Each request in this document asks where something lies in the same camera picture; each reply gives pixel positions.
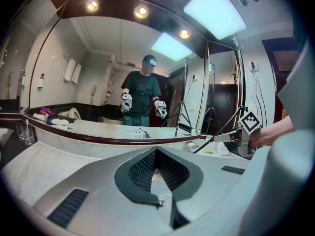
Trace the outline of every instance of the light stand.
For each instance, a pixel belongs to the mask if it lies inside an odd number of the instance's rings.
[[[205,116],[206,116],[206,114],[210,111],[210,114],[209,114],[209,117],[208,117],[208,125],[207,125],[207,132],[206,132],[206,134],[208,134],[210,123],[213,120],[212,119],[212,112],[215,113],[215,116],[218,119],[219,129],[221,129],[221,125],[220,125],[218,114],[216,112],[216,109],[213,107],[213,102],[214,102],[214,98],[215,98],[215,79],[216,79],[215,65],[213,63],[209,62],[209,67],[211,67],[211,75],[213,77],[213,84],[212,84],[212,100],[211,100],[211,104],[210,104],[209,108],[207,109],[207,111],[205,112]]]
[[[184,66],[184,89],[186,88],[186,83],[187,83],[187,73],[188,73],[188,58],[185,58],[185,66]],[[177,131],[178,131],[178,127],[179,127],[179,122],[181,120],[181,116],[183,116],[185,118],[185,120],[189,123],[190,125],[190,129],[192,129],[191,127],[191,122],[190,122],[190,119],[189,119],[189,115],[188,115],[188,112],[187,112],[187,108],[186,108],[186,104],[184,102],[184,96],[185,96],[185,93],[182,94],[182,98],[181,98],[181,101],[177,104],[177,106],[175,107],[175,109],[169,114],[169,117],[163,122],[162,126],[164,126],[164,124],[171,118],[173,118],[174,116],[177,116],[177,122],[176,122],[176,131],[175,131],[175,137],[177,136]],[[175,110],[179,107],[179,112],[176,113],[176,114],[173,114],[175,112]],[[182,113],[182,110],[183,110],[183,107],[185,109],[185,112],[186,112],[186,115],[187,117]]]

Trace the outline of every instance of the man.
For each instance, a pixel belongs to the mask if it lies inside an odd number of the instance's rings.
[[[150,75],[156,65],[156,58],[153,55],[146,55],[142,61],[141,71],[130,72],[125,79],[122,85],[122,97],[124,94],[130,94],[132,107],[130,110],[122,110],[124,125],[144,127],[150,125],[151,100],[157,108],[161,97],[158,81]]]

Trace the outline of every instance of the power outlet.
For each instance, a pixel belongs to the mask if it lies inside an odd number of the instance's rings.
[[[190,112],[194,113],[196,111],[196,106],[197,106],[197,101],[196,100],[192,100],[190,103]]]
[[[256,61],[254,60],[248,61],[248,67],[252,72],[258,72],[258,65]]]

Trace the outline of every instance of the faucet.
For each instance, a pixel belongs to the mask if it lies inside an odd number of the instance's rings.
[[[143,134],[143,138],[151,138],[151,136],[146,132],[144,131],[142,128],[139,128],[141,133]]]

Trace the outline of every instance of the soap dispenser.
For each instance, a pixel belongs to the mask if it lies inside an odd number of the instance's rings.
[[[45,78],[44,78],[44,75],[45,75],[45,74],[42,73],[41,76],[40,76],[40,78],[39,78],[39,81],[38,81],[38,88],[39,88],[39,89],[42,89],[42,88],[43,88],[44,79],[45,79]]]

